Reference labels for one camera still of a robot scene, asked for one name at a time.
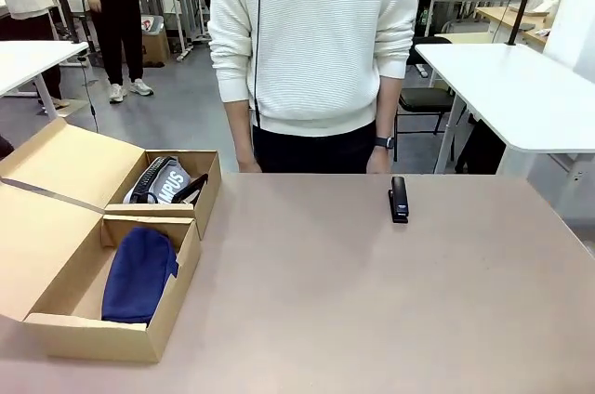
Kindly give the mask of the black trousers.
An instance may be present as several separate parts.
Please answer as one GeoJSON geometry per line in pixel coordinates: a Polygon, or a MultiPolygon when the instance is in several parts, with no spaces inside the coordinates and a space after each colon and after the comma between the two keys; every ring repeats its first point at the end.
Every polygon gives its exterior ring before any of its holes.
{"type": "Polygon", "coordinates": [[[253,127],[253,147],[263,173],[365,174],[376,146],[374,123],[329,137],[300,137],[253,127]]]}

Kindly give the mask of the black closed stapler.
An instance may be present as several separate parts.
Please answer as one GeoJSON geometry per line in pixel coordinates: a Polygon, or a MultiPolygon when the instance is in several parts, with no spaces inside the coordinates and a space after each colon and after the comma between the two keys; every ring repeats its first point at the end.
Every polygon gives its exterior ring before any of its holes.
{"type": "Polygon", "coordinates": [[[403,177],[394,176],[391,178],[388,197],[392,222],[396,224],[407,224],[409,217],[409,203],[403,177]]]}

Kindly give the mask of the black chair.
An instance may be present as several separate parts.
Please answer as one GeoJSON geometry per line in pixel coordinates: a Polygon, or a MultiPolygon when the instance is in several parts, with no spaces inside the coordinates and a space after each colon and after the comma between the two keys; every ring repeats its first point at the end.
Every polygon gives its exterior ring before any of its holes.
{"type": "MultiPolygon", "coordinates": [[[[450,40],[441,36],[415,37],[409,51],[406,65],[428,65],[428,62],[416,51],[417,46],[446,45],[450,43],[450,40]]],[[[454,99],[455,93],[450,87],[447,87],[446,89],[434,87],[433,85],[430,87],[404,87],[399,97],[398,110],[403,109],[408,115],[414,116],[435,115],[437,117],[437,122],[432,130],[401,131],[399,129],[399,113],[396,112],[393,127],[395,140],[398,140],[399,135],[432,134],[433,136],[436,136],[441,133],[441,121],[443,117],[451,111],[454,99]]]]}

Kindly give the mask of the cardboard carton on floor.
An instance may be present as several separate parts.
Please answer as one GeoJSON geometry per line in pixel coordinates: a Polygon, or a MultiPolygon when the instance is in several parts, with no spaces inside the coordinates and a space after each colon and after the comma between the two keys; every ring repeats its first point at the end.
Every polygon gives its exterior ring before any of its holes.
{"type": "Polygon", "coordinates": [[[142,15],[142,57],[145,67],[164,67],[170,60],[169,43],[162,16],[142,15]]]}

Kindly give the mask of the grey printed pencil case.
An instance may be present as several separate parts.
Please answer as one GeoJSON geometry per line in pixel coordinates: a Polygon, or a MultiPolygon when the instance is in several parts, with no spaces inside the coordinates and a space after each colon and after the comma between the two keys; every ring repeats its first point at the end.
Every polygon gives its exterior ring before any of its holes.
{"type": "Polygon", "coordinates": [[[191,176],[176,156],[159,156],[140,175],[123,203],[171,204],[174,196],[188,187],[191,181],[191,176]]]}

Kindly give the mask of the person's left hand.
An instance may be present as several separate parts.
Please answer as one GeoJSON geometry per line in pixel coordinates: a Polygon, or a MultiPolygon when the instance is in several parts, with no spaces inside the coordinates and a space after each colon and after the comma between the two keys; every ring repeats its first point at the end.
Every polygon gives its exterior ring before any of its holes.
{"type": "Polygon", "coordinates": [[[367,165],[367,174],[390,174],[391,173],[391,158],[390,150],[383,147],[374,147],[367,165]]]}

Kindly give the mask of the large white table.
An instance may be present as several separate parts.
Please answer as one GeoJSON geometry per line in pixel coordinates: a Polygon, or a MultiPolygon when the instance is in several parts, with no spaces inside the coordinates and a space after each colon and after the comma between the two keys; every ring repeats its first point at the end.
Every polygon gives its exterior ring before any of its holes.
{"type": "Polygon", "coordinates": [[[571,222],[595,221],[595,84],[527,46],[418,45],[416,51],[455,92],[434,171],[443,173],[462,110],[505,144],[497,172],[527,179],[539,156],[565,171],[551,203],[571,222]]]}

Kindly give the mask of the person's left forearm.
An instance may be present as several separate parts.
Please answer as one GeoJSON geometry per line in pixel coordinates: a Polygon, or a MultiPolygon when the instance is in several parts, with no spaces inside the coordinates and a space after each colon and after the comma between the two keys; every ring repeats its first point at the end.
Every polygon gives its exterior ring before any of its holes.
{"type": "Polygon", "coordinates": [[[381,76],[377,95],[376,136],[392,137],[403,80],[381,76]]]}

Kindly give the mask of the bystander in black clothes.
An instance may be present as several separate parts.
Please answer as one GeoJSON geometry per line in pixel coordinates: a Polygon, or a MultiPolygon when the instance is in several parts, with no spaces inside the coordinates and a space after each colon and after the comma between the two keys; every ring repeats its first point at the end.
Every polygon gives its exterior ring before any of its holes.
{"type": "Polygon", "coordinates": [[[111,104],[124,101],[122,65],[128,68],[130,89],[153,94],[143,81],[142,29],[139,0],[87,0],[110,84],[111,104]]]}

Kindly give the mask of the white knit sweater torso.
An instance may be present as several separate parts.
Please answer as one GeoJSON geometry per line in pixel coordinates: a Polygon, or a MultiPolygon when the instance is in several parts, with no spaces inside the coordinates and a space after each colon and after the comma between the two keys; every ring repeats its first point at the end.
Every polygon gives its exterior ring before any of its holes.
{"type": "Polygon", "coordinates": [[[369,125],[380,77],[404,76],[416,13],[417,0],[211,0],[220,97],[278,134],[369,125]]]}

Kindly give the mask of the person's right forearm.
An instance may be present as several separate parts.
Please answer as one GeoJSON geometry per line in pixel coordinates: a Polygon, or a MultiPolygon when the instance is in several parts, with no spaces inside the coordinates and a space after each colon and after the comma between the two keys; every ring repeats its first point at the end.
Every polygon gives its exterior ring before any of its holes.
{"type": "Polygon", "coordinates": [[[249,103],[246,100],[226,102],[224,109],[231,130],[236,160],[254,157],[249,103]]]}

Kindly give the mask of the navy blue pencil case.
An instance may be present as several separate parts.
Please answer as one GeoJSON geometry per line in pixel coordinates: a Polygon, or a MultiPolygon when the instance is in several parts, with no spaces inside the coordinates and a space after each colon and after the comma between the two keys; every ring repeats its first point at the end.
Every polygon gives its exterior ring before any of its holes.
{"type": "Polygon", "coordinates": [[[135,227],[119,243],[106,280],[101,319],[151,322],[168,279],[178,275],[170,239],[158,230],[135,227]]]}

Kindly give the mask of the cardboard box with open lid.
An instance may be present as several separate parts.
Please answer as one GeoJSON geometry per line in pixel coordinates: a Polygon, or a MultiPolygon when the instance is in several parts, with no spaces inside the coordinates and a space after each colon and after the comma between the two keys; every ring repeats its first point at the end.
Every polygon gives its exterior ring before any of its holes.
{"type": "Polygon", "coordinates": [[[201,254],[194,220],[103,213],[0,185],[0,316],[23,324],[46,355],[157,362],[201,254]],[[119,243],[135,227],[166,235],[171,276],[150,323],[105,322],[101,305],[119,243]]]}

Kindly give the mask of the wooden background table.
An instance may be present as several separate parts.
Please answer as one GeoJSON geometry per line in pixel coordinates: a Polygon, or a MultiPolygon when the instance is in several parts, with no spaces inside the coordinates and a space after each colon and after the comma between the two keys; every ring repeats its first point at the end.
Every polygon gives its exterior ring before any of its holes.
{"type": "MultiPolygon", "coordinates": [[[[475,15],[488,19],[493,42],[504,43],[510,38],[518,13],[512,7],[477,7],[475,15]]],[[[524,14],[515,42],[543,49],[548,41],[548,24],[546,13],[524,14]]]]}

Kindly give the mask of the white table with rounded corner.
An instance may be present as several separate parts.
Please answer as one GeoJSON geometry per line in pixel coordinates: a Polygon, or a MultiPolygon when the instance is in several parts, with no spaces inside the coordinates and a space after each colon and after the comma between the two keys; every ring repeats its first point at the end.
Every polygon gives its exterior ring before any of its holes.
{"type": "Polygon", "coordinates": [[[43,72],[87,50],[87,42],[0,41],[0,98],[33,81],[50,120],[59,117],[47,90],[43,72]]]}

